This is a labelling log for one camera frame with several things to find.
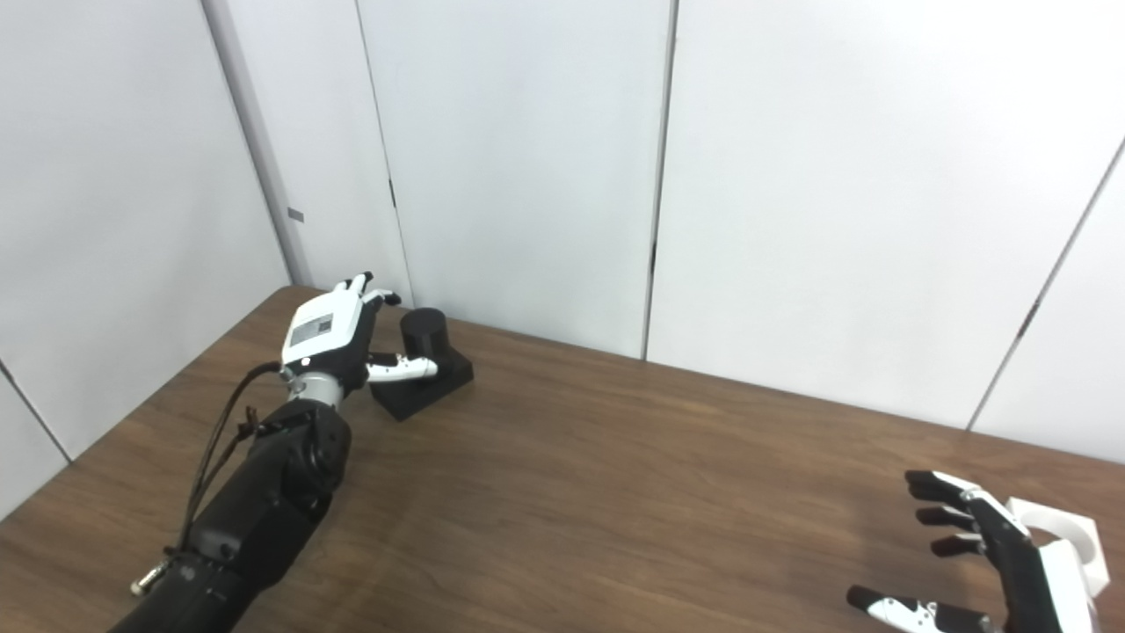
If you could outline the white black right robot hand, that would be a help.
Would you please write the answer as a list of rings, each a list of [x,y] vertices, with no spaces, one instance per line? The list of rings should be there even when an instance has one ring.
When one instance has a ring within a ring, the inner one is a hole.
[[[1090,597],[1077,550],[1058,539],[1035,544],[1028,525],[979,483],[940,471],[907,471],[916,500],[932,507],[915,512],[922,525],[958,528],[935,540],[935,557],[987,557],[998,573],[1007,618],[948,602],[878,593],[854,585],[846,602],[872,620],[900,632],[1098,632],[1100,614]]]

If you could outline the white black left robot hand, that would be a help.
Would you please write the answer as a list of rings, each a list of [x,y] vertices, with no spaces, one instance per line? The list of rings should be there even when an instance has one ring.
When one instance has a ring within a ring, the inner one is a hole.
[[[402,302],[387,289],[369,291],[371,280],[371,272],[343,280],[294,311],[280,355],[290,400],[338,406],[364,385],[438,376],[439,364],[430,358],[371,358],[377,314],[385,305]]]

